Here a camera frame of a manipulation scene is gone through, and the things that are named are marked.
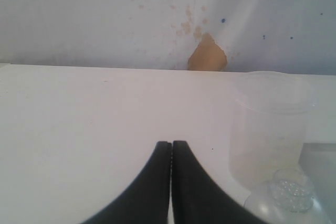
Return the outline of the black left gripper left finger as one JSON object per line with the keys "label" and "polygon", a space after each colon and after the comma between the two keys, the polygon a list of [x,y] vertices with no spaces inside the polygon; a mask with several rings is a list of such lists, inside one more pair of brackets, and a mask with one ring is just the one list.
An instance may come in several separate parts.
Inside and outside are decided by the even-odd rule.
{"label": "black left gripper left finger", "polygon": [[172,144],[157,142],[133,182],[85,223],[168,223]]}

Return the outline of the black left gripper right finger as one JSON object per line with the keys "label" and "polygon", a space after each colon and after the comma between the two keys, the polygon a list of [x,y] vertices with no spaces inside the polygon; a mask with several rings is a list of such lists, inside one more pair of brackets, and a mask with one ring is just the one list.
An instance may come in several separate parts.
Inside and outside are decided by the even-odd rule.
{"label": "black left gripper right finger", "polygon": [[186,141],[173,142],[172,208],[175,223],[264,223],[212,180]]}

